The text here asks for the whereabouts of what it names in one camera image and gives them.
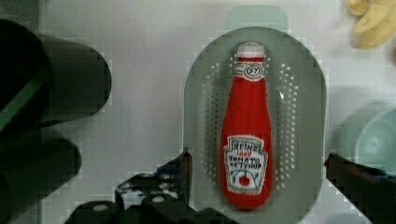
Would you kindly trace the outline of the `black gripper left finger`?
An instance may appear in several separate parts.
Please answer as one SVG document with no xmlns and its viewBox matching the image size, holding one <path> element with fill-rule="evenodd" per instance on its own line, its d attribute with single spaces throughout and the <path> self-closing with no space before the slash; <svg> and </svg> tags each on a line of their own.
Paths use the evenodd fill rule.
<svg viewBox="0 0 396 224">
<path fill-rule="evenodd" d="M 190 207 L 192 157 L 187 149 L 153 173 L 119 184 L 115 200 L 79 205 L 64 224 L 237 224 L 213 208 Z"/>
</svg>

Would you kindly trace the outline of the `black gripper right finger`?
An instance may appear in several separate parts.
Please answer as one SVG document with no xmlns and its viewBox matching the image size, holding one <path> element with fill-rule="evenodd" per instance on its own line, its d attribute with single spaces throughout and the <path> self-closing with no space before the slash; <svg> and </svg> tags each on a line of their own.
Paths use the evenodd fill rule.
<svg viewBox="0 0 396 224">
<path fill-rule="evenodd" d="M 373 224 L 395 224 L 395 176 L 330 153 L 326 178 Z"/>
</svg>

